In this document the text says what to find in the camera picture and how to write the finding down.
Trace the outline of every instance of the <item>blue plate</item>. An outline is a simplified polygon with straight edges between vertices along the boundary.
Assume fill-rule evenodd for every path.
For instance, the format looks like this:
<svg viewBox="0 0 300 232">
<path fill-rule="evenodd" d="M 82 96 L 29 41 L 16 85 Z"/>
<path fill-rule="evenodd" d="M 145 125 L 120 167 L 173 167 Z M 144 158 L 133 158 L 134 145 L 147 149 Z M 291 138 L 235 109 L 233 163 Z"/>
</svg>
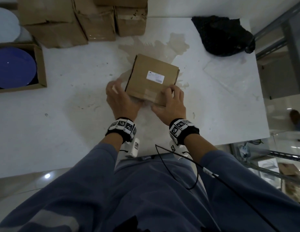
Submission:
<svg viewBox="0 0 300 232">
<path fill-rule="evenodd" d="M 35 60 L 30 54 L 15 47 L 0 49 L 0 87 L 18 88 L 28 85 L 37 72 Z"/>
</svg>

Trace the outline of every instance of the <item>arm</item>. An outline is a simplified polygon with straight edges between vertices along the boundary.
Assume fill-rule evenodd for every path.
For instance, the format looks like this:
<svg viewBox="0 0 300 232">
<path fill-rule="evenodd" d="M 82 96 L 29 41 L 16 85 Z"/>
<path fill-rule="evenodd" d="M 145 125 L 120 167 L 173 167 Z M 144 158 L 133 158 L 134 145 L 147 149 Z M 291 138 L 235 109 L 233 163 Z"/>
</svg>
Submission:
<svg viewBox="0 0 300 232">
<path fill-rule="evenodd" d="M 121 81 L 110 82 L 106 94 L 115 118 L 135 120 L 141 103 L 130 100 L 121 89 Z M 94 231 L 102 218 L 102 208 L 108 204 L 109 185 L 122 142 L 120 134 L 105 136 L 68 172 L 13 210 L 0 228 L 22 232 Z"/>
<path fill-rule="evenodd" d="M 171 85 L 164 93 L 166 107 L 159 108 L 154 105 L 153 112 L 168 126 L 174 119 L 186 119 L 183 91 Z M 300 230 L 300 205 L 297 202 L 242 166 L 232 155 L 217 150 L 200 135 L 188 135 L 184 139 L 184 144 L 194 161 L 218 174 L 281 231 Z M 256 212 L 225 185 L 205 174 L 200 168 L 198 173 L 222 230 L 273 231 Z"/>
</svg>

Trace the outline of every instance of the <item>white round object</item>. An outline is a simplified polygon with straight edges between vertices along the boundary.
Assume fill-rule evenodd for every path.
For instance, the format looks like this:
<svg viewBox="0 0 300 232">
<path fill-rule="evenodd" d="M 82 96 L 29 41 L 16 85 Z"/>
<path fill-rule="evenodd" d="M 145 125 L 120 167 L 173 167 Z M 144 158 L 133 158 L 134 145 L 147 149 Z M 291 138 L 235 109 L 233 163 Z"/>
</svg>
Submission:
<svg viewBox="0 0 300 232">
<path fill-rule="evenodd" d="M 13 42 L 20 33 L 21 27 L 17 16 L 0 7 L 0 43 Z"/>
</svg>

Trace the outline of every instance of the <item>person's left hand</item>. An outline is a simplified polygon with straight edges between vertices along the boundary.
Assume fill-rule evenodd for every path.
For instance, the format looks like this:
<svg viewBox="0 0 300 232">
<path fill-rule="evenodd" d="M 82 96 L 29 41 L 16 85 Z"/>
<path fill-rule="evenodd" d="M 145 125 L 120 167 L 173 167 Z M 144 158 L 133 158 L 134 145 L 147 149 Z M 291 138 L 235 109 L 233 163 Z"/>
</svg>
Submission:
<svg viewBox="0 0 300 232">
<path fill-rule="evenodd" d="M 113 111 L 117 120 L 119 117 L 126 117 L 134 121 L 143 101 L 133 102 L 127 93 L 121 88 L 121 79 L 110 81 L 106 87 L 107 103 Z"/>
</svg>

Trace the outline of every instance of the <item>black wristband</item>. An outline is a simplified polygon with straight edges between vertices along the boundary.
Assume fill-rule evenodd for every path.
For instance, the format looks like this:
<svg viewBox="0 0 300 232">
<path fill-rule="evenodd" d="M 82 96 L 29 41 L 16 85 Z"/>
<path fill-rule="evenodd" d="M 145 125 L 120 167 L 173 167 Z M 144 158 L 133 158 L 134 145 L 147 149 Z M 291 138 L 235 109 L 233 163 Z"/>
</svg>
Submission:
<svg viewBox="0 0 300 232">
<path fill-rule="evenodd" d="M 136 131 L 136 126 L 131 119 L 120 117 L 109 126 L 106 135 L 110 133 L 120 134 L 124 143 L 131 142 L 134 139 Z"/>
<path fill-rule="evenodd" d="M 188 120 L 174 119 L 169 125 L 169 135 L 177 145 L 184 145 L 184 139 L 190 134 L 199 134 L 199 129 Z"/>
</svg>

